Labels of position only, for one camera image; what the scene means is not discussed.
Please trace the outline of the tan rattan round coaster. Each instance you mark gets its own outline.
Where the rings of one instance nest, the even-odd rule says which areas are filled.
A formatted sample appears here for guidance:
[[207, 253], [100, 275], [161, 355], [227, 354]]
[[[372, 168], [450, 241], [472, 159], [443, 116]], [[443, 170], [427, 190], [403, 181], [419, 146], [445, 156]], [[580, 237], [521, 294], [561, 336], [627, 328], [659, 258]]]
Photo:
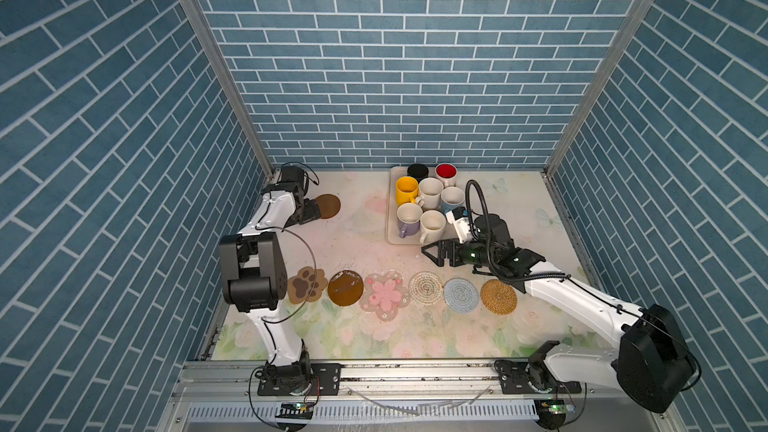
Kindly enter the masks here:
[[513, 313], [518, 302], [515, 289], [498, 279], [488, 280], [482, 285], [480, 299], [489, 311], [500, 316]]

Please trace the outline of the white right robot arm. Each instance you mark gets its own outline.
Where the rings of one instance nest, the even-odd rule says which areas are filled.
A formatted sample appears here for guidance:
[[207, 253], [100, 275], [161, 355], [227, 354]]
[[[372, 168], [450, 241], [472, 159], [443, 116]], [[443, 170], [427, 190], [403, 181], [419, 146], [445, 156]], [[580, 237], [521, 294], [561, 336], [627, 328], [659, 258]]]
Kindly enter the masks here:
[[445, 218], [455, 235], [436, 242], [436, 265], [470, 265], [476, 274], [492, 276], [560, 309], [606, 341], [604, 348], [545, 342], [528, 359], [532, 388], [550, 392], [566, 382], [600, 385], [662, 413], [700, 380], [702, 368], [666, 308], [622, 301], [565, 273], [539, 253], [516, 246], [506, 222], [496, 214], [474, 216], [459, 207]]

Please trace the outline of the glossy brown scratched coaster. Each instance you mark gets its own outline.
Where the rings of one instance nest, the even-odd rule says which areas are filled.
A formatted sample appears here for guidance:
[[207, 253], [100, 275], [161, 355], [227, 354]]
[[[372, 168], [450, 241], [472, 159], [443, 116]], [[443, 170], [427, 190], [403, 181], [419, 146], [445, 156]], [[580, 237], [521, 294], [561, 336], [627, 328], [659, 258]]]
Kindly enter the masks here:
[[331, 302], [348, 307], [355, 304], [363, 295], [364, 283], [362, 277], [352, 270], [341, 270], [329, 281], [327, 287]]

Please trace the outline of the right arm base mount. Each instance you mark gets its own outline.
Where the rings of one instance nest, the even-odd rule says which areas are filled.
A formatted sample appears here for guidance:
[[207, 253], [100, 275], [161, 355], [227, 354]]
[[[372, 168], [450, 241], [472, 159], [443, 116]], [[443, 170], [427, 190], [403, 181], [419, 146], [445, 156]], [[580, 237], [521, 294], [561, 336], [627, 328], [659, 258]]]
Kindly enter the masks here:
[[578, 394], [579, 382], [558, 382], [547, 373], [533, 367], [527, 360], [496, 359], [493, 369], [497, 373], [502, 393], [511, 394]]

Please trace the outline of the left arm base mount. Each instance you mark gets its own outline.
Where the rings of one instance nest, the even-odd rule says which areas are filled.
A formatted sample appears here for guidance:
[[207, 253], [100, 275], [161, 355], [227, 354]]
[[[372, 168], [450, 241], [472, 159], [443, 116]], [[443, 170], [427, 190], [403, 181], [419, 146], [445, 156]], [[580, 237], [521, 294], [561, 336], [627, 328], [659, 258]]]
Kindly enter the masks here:
[[342, 366], [333, 362], [298, 362], [286, 366], [266, 366], [258, 376], [256, 394], [260, 397], [337, 396]]

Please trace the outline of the blue woven round coaster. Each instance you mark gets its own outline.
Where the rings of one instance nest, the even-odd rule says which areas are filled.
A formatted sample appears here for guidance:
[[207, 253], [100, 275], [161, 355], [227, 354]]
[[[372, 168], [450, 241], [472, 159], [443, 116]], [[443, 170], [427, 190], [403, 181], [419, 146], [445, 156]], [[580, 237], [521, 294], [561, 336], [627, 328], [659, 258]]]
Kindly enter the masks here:
[[443, 298], [451, 310], [461, 314], [471, 313], [480, 302], [476, 287], [470, 281], [461, 278], [450, 279], [444, 284]]

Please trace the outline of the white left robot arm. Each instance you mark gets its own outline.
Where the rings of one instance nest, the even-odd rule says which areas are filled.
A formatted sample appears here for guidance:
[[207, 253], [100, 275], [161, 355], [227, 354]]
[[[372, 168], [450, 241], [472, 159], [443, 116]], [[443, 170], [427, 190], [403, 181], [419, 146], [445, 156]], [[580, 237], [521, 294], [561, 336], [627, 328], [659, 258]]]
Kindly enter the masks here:
[[306, 197], [318, 183], [309, 166], [283, 164], [277, 181], [262, 189], [252, 218], [218, 244], [223, 298], [255, 325], [268, 354], [263, 374], [276, 379], [311, 376], [309, 354], [283, 305], [288, 272], [278, 234], [320, 218], [316, 201]]

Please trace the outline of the matte brown wooden coaster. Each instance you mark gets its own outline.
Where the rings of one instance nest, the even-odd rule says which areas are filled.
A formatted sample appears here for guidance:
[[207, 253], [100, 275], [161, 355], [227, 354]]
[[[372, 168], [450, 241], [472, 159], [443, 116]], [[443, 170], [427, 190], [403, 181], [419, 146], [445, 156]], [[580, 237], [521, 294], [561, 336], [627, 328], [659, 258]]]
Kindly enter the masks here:
[[341, 210], [341, 200], [334, 194], [322, 194], [315, 198], [322, 219], [335, 217]]

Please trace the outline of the multicolour woven round coaster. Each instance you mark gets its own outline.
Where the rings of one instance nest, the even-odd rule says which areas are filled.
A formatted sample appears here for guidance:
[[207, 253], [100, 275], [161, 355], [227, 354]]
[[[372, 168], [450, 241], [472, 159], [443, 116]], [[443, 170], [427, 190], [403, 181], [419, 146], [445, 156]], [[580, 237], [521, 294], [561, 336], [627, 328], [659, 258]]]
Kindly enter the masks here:
[[416, 273], [409, 282], [411, 299], [420, 305], [434, 305], [443, 299], [443, 282], [429, 271]]

